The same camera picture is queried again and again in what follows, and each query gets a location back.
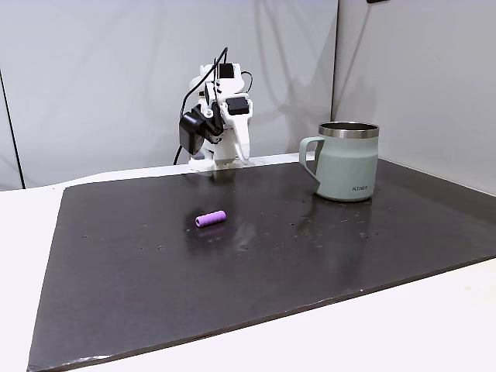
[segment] table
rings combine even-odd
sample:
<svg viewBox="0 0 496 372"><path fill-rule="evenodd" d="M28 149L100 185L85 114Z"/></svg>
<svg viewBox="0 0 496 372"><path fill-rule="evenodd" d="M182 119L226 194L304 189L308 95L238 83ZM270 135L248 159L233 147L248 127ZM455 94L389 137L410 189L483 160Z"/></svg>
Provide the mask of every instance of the table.
<svg viewBox="0 0 496 372"><path fill-rule="evenodd" d="M298 161L262 157L257 165ZM26 370L63 190L191 172L188 165L109 172L0 193L2 370ZM493 370L496 260L220 336L87 367L156 370Z"/></svg>

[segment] mug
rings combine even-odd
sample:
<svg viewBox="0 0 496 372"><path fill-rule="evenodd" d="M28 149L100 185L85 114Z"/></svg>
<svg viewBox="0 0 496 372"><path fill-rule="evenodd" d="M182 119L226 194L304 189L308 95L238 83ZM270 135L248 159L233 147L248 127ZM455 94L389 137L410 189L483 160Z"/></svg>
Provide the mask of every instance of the mug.
<svg viewBox="0 0 496 372"><path fill-rule="evenodd" d="M319 182L316 194L340 202L358 202L374 193L379 127L359 122L326 122L318 137L300 143L300 165ZM315 174L306 164L307 145L318 142Z"/></svg>

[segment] black mat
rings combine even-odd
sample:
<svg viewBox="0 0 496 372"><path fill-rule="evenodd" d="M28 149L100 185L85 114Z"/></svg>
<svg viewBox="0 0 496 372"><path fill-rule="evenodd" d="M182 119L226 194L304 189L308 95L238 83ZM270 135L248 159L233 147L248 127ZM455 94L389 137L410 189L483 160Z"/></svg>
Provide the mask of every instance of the black mat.
<svg viewBox="0 0 496 372"><path fill-rule="evenodd" d="M68 188L29 370L158 350L496 254L491 196L385 161L369 201L312 186L282 164ZM226 222L196 228L219 209Z"/></svg>

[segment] purple foam block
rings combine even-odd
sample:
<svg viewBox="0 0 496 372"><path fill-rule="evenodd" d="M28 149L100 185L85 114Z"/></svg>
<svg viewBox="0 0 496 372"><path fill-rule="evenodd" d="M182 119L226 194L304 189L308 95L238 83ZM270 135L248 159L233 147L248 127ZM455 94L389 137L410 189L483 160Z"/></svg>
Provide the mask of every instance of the purple foam block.
<svg viewBox="0 0 496 372"><path fill-rule="evenodd" d="M224 211L217 211L213 213L208 213L207 215L199 215L196 218L195 222L196 222L196 226L205 227L225 220L226 220L226 213Z"/></svg>

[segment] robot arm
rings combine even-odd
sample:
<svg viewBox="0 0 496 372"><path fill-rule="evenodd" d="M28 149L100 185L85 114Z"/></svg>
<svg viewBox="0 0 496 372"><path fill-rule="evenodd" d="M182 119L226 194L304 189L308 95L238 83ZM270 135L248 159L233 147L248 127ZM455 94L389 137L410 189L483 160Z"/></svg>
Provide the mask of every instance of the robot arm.
<svg viewBox="0 0 496 372"><path fill-rule="evenodd" d="M191 155L201 151L214 169L249 162L253 103L243 88L240 66L219 62L200 66L200 76L190 83L188 95L196 94L198 104L181 116L180 142Z"/></svg>

